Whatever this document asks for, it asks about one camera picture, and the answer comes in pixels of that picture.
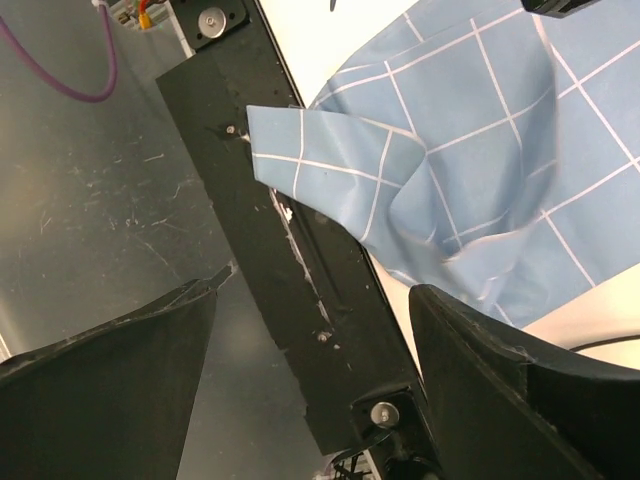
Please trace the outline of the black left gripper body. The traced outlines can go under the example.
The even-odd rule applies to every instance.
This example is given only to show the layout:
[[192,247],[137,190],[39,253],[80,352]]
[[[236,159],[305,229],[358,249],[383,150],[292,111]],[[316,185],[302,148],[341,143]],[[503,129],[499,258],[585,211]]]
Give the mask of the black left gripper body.
[[521,0],[529,13],[552,18],[565,18],[585,9],[599,0]]

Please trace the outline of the blue checked cloth napkin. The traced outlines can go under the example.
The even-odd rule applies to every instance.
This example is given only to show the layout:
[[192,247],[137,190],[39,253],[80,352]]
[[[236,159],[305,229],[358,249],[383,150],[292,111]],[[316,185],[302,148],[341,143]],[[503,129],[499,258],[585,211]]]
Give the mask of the blue checked cloth napkin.
[[515,327],[639,263],[635,1],[420,1],[309,108],[247,116],[259,182]]

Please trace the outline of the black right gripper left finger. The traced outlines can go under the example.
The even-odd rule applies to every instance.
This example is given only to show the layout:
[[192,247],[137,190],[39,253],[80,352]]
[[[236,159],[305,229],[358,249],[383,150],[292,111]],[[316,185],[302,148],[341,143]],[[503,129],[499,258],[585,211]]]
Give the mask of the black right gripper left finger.
[[225,280],[4,361],[2,477],[175,478]]

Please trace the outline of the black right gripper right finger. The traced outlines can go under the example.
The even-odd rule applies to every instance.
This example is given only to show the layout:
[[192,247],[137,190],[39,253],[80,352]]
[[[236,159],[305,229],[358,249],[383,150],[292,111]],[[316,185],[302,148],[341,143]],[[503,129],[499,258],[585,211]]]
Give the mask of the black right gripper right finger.
[[426,421],[448,479],[635,479],[639,374],[414,286]]

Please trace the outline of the square white plate black rim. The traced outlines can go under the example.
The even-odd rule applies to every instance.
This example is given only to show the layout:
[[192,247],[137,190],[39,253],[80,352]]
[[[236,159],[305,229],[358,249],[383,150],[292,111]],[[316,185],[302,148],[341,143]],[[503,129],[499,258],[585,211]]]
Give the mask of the square white plate black rim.
[[639,270],[635,265],[524,328],[606,363],[639,368]]

